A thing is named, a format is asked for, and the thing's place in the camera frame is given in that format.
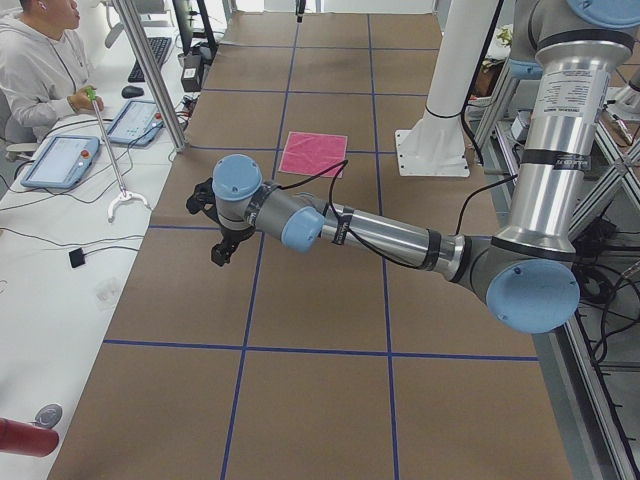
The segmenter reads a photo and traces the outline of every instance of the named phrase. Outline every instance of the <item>red cylinder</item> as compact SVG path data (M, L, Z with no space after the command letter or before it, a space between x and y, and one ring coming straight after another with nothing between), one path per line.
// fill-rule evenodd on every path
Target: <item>red cylinder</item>
M0 418L0 452L44 457L58 446L58 432Z

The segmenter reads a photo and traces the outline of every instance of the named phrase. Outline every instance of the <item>pink cloth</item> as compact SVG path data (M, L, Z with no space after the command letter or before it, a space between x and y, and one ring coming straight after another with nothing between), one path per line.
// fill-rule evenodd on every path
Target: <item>pink cloth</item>
M280 171L316 175L325 168L343 161L346 151L347 137L345 136L289 132L280 162ZM339 166L322 176L333 177L338 168Z

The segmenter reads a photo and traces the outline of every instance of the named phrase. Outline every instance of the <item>keyboard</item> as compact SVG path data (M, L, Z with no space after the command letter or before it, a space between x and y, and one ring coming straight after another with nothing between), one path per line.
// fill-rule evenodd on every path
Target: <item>keyboard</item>
M149 46L151 46L151 51L153 52L158 67L162 67L162 64L169 54L169 50L171 50L171 37L150 37L147 38L147 40L149 40ZM129 83L144 82L144 73L137 60L129 74L128 81Z

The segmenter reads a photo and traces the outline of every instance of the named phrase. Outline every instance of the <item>person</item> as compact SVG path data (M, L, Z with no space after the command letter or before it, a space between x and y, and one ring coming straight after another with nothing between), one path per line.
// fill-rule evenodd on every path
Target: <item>person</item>
M0 19L0 88L12 117L41 141L61 118L93 111L93 70L75 32L75 0L20 0L22 12ZM97 98L102 110L103 101Z

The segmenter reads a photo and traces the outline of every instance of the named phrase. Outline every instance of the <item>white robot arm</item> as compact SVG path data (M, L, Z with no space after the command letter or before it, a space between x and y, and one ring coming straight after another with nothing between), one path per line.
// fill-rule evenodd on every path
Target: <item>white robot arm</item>
M535 54L543 75L510 216L493 237L443 235L291 196L263 182L251 158L230 155L187 201L191 213L202 210L222 228L212 260L228 263L256 228L299 251L325 238L439 272L517 330L541 333L566 322L580 295L570 269L569 224L610 75L633 50L640 2L521 0L516 15L513 55L526 62Z

